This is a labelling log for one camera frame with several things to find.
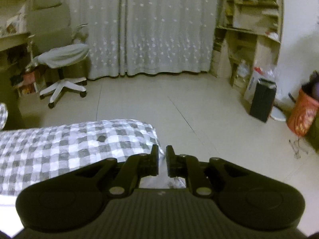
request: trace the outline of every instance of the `white wall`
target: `white wall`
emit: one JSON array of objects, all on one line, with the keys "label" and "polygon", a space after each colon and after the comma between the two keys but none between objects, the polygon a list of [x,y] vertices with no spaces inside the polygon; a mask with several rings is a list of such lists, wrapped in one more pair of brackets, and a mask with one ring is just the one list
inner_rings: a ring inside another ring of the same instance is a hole
[{"label": "white wall", "polygon": [[318,13],[319,0],[284,0],[277,99],[291,107],[288,93],[297,97],[300,85],[319,70]]}]

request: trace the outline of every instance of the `silver bolt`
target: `silver bolt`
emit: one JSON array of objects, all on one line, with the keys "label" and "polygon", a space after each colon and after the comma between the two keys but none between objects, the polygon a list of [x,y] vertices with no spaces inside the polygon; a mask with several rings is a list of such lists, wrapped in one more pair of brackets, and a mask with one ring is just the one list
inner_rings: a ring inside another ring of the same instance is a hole
[{"label": "silver bolt", "polygon": [[121,195],[125,192],[125,189],[122,187],[112,187],[109,189],[109,192],[113,195]]},{"label": "silver bolt", "polygon": [[196,190],[196,193],[201,196],[208,196],[212,193],[212,190],[207,187],[200,187]]}]

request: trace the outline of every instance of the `gray and white checkered fabric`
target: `gray and white checkered fabric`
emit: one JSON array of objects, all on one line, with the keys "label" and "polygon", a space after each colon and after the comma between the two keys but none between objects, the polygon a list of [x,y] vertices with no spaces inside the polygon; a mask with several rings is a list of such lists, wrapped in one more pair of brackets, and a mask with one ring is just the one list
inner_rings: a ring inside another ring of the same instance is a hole
[{"label": "gray and white checkered fabric", "polygon": [[4,103],[0,103],[0,130],[2,130],[7,122],[8,111]]},{"label": "gray and white checkered fabric", "polygon": [[[105,136],[104,142],[98,141]],[[0,194],[24,188],[108,157],[125,161],[159,145],[154,128],[116,119],[0,132]]]}]

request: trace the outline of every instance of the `black rectangular box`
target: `black rectangular box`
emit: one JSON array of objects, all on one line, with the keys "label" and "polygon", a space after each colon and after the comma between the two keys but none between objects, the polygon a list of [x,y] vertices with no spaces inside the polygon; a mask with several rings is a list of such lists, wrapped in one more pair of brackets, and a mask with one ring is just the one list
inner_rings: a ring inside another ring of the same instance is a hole
[{"label": "black rectangular box", "polygon": [[260,78],[256,85],[249,114],[266,123],[272,110],[276,91],[276,83]]}]

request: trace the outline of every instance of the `bed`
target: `bed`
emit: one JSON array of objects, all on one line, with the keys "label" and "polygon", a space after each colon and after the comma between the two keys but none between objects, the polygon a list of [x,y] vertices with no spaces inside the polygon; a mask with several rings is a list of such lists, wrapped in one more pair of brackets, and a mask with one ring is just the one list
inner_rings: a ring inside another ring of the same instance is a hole
[{"label": "bed", "polygon": [[149,154],[153,144],[150,124],[127,119],[0,131],[0,230],[14,236],[23,228],[15,201],[24,188],[108,157]]}]

